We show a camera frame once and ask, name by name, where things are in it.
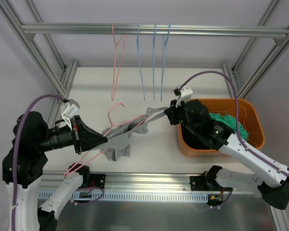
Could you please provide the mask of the pink hanger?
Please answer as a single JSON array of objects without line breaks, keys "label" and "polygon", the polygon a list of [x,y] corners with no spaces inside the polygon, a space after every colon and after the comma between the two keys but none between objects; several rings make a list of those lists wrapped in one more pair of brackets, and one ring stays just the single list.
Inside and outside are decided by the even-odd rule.
[{"label": "pink hanger", "polygon": [[[122,103],[117,103],[115,104],[109,111],[108,111],[108,120],[109,120],[109,123],[110,123],[110,128],[109,129],[113,129],[114,127],[116,126],[119,126],[119,125],[122,125],[124,122],[121,122],[119,124],[114,124],[112,119],[111,119],[111,112],[113,111],[113,109],[115,109],[117,106],[124,106],[124,104]],[[76,163],[74,163],[68,170],[67,172],[64,173],[64,176],[67,177],[67,176],[70,176],[72,173],[76,172],[77,170],[79,170],[81,167],[85,166],[86,164],[90,163],[92,160],[94,160],[95,158],[101,156],[101,155],[104,155],[103,152],[99,152],[97,153],[95,156],[91,157],[90,159],[88,159],[87,161],[83,161],[83,159],[91,152],[91,150],[87,151],[86,154],[83,155],[83,157]]]},{"label": "pink hanger", "polygon": [[116,34],[115,34],[115,23],[112,24],[112,36],[113,36],[113,42],[115,46],[115,53],[114,53],[113,84],[112,84],[112,89],[111,89],[111,101],[114,101],[117,86],[118,86],[122,60],[123,60],[123,54],[125,51],[126,36],[121,35],[120,38],[117,40]]}]

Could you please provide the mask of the black tank top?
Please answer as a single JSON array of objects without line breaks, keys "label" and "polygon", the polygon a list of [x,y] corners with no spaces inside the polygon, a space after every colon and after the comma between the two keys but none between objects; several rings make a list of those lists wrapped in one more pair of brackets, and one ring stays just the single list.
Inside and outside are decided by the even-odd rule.
[{"label": "black tank top", "polygon": [[198,131],[199,129],[203,128],[203,126],[200,123],[195,123],[192,125],[181,123],[180,125],[181,125],[182,139],[188,147],[197,150],[210,150],[210,147],[204,145],[193,133],[194,131]]}]

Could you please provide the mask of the grey tank top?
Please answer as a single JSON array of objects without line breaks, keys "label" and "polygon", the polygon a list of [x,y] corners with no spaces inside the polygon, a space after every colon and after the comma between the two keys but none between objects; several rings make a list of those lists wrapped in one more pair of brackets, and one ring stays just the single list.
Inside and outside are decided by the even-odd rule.
[{"label": "grey tank top", "polygon": [[100,144],[91,151],[99,150],[103,152],[109,161],[118,161],[122,156],[130,156],[131,146],[130,137],[134,134],[147,134],[148,123],[162,118],[166,107],[151,108],[148,107],[146,112],[131,121],[126,121],[122,125],[113,129],[106,129],[103,134],[107,138],[107,142]]}]

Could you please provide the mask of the green tank top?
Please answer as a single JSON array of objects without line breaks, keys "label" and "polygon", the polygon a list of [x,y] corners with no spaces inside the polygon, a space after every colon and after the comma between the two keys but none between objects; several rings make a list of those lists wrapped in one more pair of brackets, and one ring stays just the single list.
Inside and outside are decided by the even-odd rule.
[{"label": "green tank top", "polygon": [[[225,123],[231,129],[237,132],[235,117],[228,114],[222,115],[221,113],[209,113],[209,115],[212,119]],[[248,141],[249,133],[245,130],[244,126],[240,122],[238,123],[238,128],[241,138],[245,141]]]}]

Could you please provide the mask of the blue hanger of red top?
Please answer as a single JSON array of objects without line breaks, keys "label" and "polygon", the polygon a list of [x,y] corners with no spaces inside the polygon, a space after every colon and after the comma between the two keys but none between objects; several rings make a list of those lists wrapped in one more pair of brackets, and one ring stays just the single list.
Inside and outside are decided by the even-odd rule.
[{"label": "blue hanger of red top", "polygon": [[164,74],[165,74],[165,62],[166,62],[166,51],[168,45],[168,39],[170,36],[171,24],[168,26],[168,32],[166,36],[162,37],[162,68],[161,68],[161,88],[160,88],[160,101],[163,100],[163,84],[164,84]]}]

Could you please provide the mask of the blue hanger of green top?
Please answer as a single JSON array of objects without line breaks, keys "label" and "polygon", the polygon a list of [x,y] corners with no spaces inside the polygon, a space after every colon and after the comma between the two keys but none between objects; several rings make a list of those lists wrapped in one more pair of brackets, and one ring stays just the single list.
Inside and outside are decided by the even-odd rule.
[{"label": "blue hanger of green top", "polygon": [[153,101],[156,99],[156,93],[155,93],[155,44],[156,44],[156,31],[157,31],[157,24],[154,24],[154,34],[152,39],[152,87],[153,87]]}]

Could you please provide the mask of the blue hanger of white top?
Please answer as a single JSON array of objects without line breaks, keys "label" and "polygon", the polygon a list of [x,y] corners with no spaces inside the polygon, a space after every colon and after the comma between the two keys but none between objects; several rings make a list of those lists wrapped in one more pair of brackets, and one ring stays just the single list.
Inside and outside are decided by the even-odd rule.
[{"label": "blue hanger of white top", "polygon": [[142,92],[143,92],[143,99],[145,101],[145,88],[144,88],[144,78],[143,78],[143,72],[141,68],[141,57],[140,57],[140,43],[139,43],[139,37],[140,37],[140,24],[137,25],[137,38],[136,38],[136,47],[137,47],[137,59],[138,59],[138,67],[140,72],[140,78],[141,78],[141,85],[142,85]]}]

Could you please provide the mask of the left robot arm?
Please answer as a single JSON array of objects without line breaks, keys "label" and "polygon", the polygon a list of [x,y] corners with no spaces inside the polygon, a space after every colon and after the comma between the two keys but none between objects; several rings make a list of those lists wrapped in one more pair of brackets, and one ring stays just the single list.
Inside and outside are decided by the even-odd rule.
[{"label": "left robot arm", "polygon": [[18,118],[13,128],[13,146],[2,162],[2,178],[9,193],[9,230],[56,230],[59,216],[72,194],[89,187],[90,168],[72,164],[55,193],[38,205],[39,185],[48,161],[46,152],[73,146],[81,153],[107,142],[105,136],[87,127],[78,115],[72,117],[71,125],[49,128],[36,111]]}]

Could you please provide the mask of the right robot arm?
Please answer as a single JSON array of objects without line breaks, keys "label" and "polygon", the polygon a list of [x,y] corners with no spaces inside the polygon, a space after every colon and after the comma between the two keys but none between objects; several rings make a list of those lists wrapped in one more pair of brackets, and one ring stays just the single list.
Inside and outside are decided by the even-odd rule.
[{"label": "right robot arm", "polygon": [[233,188],[261,197],[270,206],[284,210],[289,203],[289,166],[281,164],[244,141],[239,132],[210,117],[199,100],[178,104],[172,100],[164,110],[171,125],[182,125],[194,140],[206,148],[233,157],[251,174],[213,166],[206,176],[206,187],[216,191],[220,187]]}]

